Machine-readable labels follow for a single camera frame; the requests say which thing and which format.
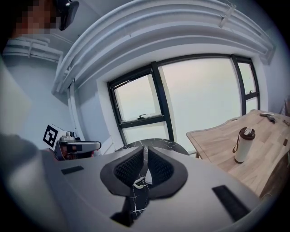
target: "vr headset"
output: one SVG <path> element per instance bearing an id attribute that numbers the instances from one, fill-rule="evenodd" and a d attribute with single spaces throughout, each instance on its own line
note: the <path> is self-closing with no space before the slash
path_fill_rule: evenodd
<path id="1" fill-rule="evenodd" d="M 58 16 L 61 18 L 59 29 L 63 31 L 73 22 L 79 2 L 71 0 L 54 0 L 54 5 Z"/>

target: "window frame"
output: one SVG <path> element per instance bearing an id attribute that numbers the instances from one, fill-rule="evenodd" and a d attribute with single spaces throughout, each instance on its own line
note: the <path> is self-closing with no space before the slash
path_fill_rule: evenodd
<path id="1" fill-rule="evenodd" d="M 158 61 L 158 62 L 154 61 L 149 65 L 146 65 L 144 67 L 133 70 L 133 71 L 131 71 L 125 75 L 122 75 L 119 78 L 116 78 L 113 81 L 107 83 L 110 101 L 111 101 L 112 109 L 114 112 L 115 120 L 116 120 L 118 130 L 120 132 L 120 135 L 121 135 L 121 138 L 122 138 L 124 145 L 127 145 L 127 142 L 126 142 L 126 139 L 124 136 L 124 132 L 123 132 L 124 128 L 143 126 L 143 125 L 148 125 L 148 124 L 153 124 L 153 123 L 163 122 L 163 121 L 166 122 L 169 139 L 171 141 L 174 141 L 174 134 L 173 134 L 172 123 L 171 123 L 171 118 L 170 118 L 170 113 L 169 113 L 169 107 L 167 104 L 167 99 L 166 99 L 166 95 L 165 95 L 165 91 L 164 91 L 164 87 L 162 84 L 162 80 L 161 80 L 158 66 L 167 65 L 167 64 L 176 63 L 176 62 L 181 62 L 181 61 L 186 61 L 186 60 L 202 59 L 202 58 L 228 58 L 228 59 L 231 59 L 233 66 L 235 68 L 235 71 L 236 71 L 238 82 L 239 82 L 242 115 L 246 114 L 246 111 L 247 111 L 246 101 L 248 99 L 252 99 L 252 98 L 257 97 L 257 102 L 258 102 L 257 107 L 258 107 L 258 110 L 260 109 L 259 85 L 258 85 L 256 71 L 255 71 L 253 62 L 250 58 L 236 56 L 234 54 L 229 55 L 229 54 L 218 54 L 218 53 L 205 53 L 205 54 L 193 54 L 193 55 L 180 56 L 180 57 L 165 59 L 165 60 Z M 250 94 L 245 93 L 244 82 L 242 79 L 242 74 L 241 74 L 241 70 L 238 66 L 238 63 L 247 63 L 250 65 L 251 71 L 253 74 L 253 78 L 254 78 L 256 92 L 252 92 Z M 137 80 L 138 78 L 144 77 L 145 75 L 148 75 L 148 74 L 151 74 L 152 78 L 153 78 L 153 82 L 154 82 L 154 86 L 155 86 L 155 90 L 157 93 L 157 98 L 158 98 L 158 102 L 159 102 L 159 106 L 160 106 L 160 110 L 161 110 L 161 115 L 153 116 L 153 117 L 149 117 L 149 118 L 144 118 L 144 119 L 139 119 L 139 120 L 134 120 L 134 121 L 122 122 L 121 114 L 120 114 L 120 111 L 118 109 L 118 104 L 117 104 L 117 100 L 116 100 L 115 89 L 117 89 L 118 87 L 121 87 L 121 86 L 123 86 L 131 81 Z"/>

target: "window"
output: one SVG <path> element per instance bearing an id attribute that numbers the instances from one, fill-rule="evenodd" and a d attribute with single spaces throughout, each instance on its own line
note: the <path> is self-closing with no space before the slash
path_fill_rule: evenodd
<path id="1" fill-rule="evenodd" d="M 226 54 L 171 58 L 108 83 L 124 144 L 149 138 L 173 140 L 188 152 L 186 133 L 260 109 L 251 59 Z"/>

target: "ceiling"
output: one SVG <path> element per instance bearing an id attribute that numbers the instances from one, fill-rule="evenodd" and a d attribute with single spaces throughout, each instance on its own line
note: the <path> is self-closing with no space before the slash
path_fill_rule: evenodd
<path id="1" fill-rule="evenodd" d="M 46 37 L 50 39 L 50 47 L 66 54 L 77 38 L 94 22 L 113 9 L 132 0 L 78 0 L 80 5 L 74 22 L 64 31 L 51 29 L 50 34 L 28 35 L 29 37 Z M 219 0 L 229 4 L 228 0 Z M 267 30 L 273 22 L 252 0 L 230 0 L 241 11 L 254 20 L 262 29 Z"/>

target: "wooden table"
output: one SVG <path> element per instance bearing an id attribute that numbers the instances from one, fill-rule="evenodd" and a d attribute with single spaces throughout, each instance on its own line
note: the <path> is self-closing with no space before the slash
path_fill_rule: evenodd
<path id="1" fill-rule="evenodd" d="M 258 196 L 280 159 L 290 149 L 290 127 L 283 122 L 290 123 L 290 117 L 275 114 L 276 123 L 273 124 L 267 117 L 261 117 L 260 112 L 252 110 L 220 126 L 186 134 L 203 160 L 236 177 Z M 246 126 L 255 129 L 256 137 L 245 162 L 237 164 L 232 149 L 240 129 Z"/>

